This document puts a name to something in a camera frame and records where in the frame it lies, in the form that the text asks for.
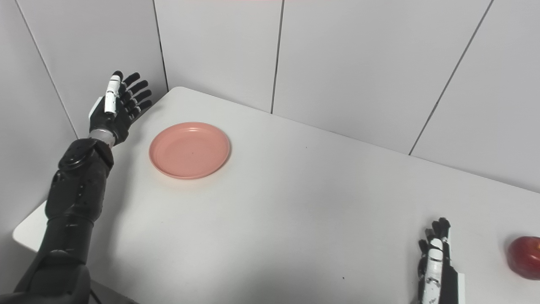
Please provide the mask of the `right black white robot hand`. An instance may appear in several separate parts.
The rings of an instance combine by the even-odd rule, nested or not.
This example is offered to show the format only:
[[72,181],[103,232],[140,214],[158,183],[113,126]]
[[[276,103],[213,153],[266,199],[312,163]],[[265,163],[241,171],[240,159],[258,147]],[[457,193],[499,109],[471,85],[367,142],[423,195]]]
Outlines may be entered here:
[[417,264],[417,304],[464,304],[464,274],[451,259],[451,223],[440,217],[419,240],[421,257]]

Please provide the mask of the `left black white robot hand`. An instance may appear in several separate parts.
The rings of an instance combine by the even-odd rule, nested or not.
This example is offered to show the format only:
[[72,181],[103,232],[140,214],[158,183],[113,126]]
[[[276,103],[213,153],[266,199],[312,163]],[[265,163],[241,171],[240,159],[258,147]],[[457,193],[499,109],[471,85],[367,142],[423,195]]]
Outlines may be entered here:
[[104,96],[89,112],[89,138],[101,140],[109,147],[123,143],[133,123],[154,105],[148,86],[148,81],[137,72],[124,77],[121,71],[115,71]]

